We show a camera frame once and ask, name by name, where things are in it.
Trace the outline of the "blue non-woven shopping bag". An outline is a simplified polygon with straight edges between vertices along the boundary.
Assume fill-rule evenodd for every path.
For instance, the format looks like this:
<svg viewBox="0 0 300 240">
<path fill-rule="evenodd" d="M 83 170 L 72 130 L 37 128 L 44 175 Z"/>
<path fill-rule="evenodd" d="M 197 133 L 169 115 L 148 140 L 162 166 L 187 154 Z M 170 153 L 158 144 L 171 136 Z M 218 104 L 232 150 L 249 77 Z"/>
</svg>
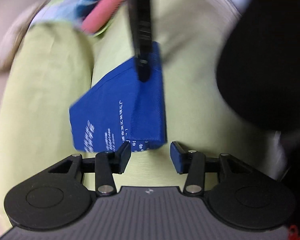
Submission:
<svg viewBox="0 0 300 240">
<path fill-rule="evenodd" d="M 83 152 L 116 151 L 126 141 L 133 152 L 166 144 L 160 49 L 153 42 L 151 75 L 138 80 L 130 58 L 106 74 L 70 109 L 73 145 Z"/>
</svg>

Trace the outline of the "pink ribbed folded towel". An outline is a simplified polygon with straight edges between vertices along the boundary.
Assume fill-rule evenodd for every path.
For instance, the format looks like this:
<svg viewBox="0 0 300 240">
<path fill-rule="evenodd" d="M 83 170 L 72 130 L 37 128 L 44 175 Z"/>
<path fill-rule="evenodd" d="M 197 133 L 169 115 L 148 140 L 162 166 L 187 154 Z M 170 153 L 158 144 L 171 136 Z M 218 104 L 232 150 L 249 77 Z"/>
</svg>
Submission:
<svg viewBox="0 0 300 240">
<path fill-rule="evenodd" d="M 89 34 L 100 31 L 113 17 L 125 0 L 100 0 L 83 20 L 81 29 Z"/>
</svg>

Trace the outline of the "patchwork pastel blanket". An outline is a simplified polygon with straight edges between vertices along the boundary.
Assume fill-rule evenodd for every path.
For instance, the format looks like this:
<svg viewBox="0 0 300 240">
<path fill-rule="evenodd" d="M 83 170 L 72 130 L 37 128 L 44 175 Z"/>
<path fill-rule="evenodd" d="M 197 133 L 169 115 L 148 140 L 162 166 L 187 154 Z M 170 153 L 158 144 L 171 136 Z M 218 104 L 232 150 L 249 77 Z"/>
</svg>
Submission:
<svg viewBox="0 0 300 240">
<path fill-rule="evenodd" d="M 38 12 L 32 20 L 30 26 L 33 27 L 39 23 L 68 23 L 77 29 L 81 29 L 85 18 L 77 18 L 75 7 L 79 0 L 51 0 Z M 110 26 L 112 19 L 94 36 L 101 35 Z"/>
</svg>

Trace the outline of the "light green covered sofa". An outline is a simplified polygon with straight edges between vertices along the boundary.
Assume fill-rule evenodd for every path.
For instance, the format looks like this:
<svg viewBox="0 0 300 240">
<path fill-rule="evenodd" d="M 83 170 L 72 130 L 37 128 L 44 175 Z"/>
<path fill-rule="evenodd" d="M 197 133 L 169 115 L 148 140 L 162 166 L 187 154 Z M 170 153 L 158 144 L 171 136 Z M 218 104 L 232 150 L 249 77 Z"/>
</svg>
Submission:
<svg viewBox="0 0 300 240">
<path fill-rule="evenodd" d="M 154 0 L 167 138 L 217 156 L 231 153 L 277 178 L 284 158 L 277 136 L 239 118 L 215 81 L 219 52 L 239 13 L 228 0 Z M 10 222 L 4 197 L 15 185 L 74 154 L 69 107 L 132 56 L 126 6 L 102 38 L 66 23 L 39 23 L 26 34 L 0 109 L 0 224 Z"/>
</svg>

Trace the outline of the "beige cushion on sofa back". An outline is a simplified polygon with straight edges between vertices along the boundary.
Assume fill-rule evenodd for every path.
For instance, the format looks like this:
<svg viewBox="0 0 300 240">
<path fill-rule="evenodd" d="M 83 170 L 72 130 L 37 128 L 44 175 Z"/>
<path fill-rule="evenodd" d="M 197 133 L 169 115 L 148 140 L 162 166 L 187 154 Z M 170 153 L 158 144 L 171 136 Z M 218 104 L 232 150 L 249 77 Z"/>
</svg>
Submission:
<svg viewBox="0 0 300 240">
<path fill-rule="evenodd" d="M 48 0 L 42 0 L 27 7 L 19 14 L 6 31 L 0 43 L 0 75 L 11 70 L 14 58 L 32 20 L 47 3 Z"/>
</svg>

